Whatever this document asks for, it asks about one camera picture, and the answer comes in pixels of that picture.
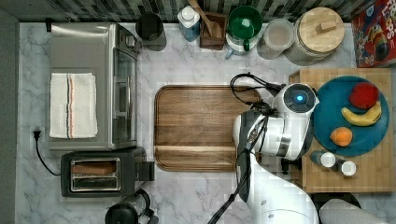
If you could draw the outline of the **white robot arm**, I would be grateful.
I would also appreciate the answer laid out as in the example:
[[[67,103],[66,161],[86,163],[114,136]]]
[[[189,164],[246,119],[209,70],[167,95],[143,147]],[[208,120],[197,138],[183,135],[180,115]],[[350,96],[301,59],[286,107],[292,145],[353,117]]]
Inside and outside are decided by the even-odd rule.
[[[310,117],[318,103],[313,89],[294,83],[274,94],[268,112],[250,109],[235,119],[239,197],[250,209],[254,224],[319,224],[307,193],[261,163],[278,159],[286,173],[299,162],[312,141]]]

